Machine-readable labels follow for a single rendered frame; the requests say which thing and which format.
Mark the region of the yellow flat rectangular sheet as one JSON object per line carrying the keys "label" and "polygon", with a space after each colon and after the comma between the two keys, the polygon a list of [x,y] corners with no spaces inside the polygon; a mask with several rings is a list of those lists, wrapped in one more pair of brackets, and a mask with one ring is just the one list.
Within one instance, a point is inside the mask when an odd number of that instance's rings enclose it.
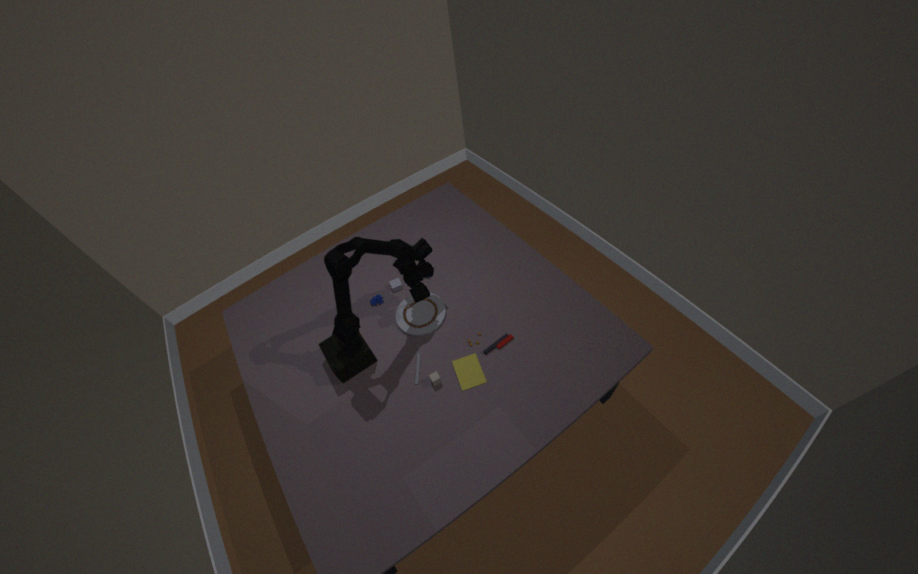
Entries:
{"label": "yellow flat rectangular sheet", "polygon": [[475,353],[453,360],[452,363],[462,391],[488,382]]}

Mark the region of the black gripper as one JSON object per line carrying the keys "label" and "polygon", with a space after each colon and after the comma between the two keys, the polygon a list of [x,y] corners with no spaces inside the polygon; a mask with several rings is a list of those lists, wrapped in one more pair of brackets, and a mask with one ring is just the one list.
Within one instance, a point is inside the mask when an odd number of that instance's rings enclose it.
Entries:
{"label": "black gripper", "polygon": [[406,285],[411,287],[409,291],[410,291],[410,294],[414,302],[419,302],[419,301],[422,301],[422,299],[426,299],[427,297],[430,297],[430,292],[427,289],[426,285],[419,282],[420,281],[419,276],[418,276],[419,271],[418,271],[417,266],[416,266],[416,270],[410,275],[405,275],[404,273],[402,273],[400,269],[398,270],[398,272],[400,273],[400,275],[403,275],[403,280],[406,283]]}

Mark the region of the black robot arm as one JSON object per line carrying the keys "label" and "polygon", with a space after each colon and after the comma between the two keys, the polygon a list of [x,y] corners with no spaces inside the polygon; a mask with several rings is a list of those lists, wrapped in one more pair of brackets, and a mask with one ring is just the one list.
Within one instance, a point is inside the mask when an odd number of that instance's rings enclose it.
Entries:
{"label": "black robot arm", "polygon": [[[346,257],[345,253],[352,250],[355,250],[352,257]],[[327,266],[329,275],[334,279],[336,305],[335,327],[332,335],[341,343],[347,357],[353,357],[359,350],[364,349],[358,335],[359,317],[352,312],[349,286],[347,286],[347,278],[350,277],[353,266],[359,264],[364,254],[392,255],[397,258],[393,266],[396,266],[405,275],[413,273],[417,266],[419,280],[422,282],[424,277],[434,275],[433,266],[424,261],[431,251],[433,250],[424,238],[411,246],[402,239],[383,242],[355,237],[349,242],[336,245],[333,250],[327,252],[324,264]],[[414,259],[419,261],[418,265],[415,264]]]}

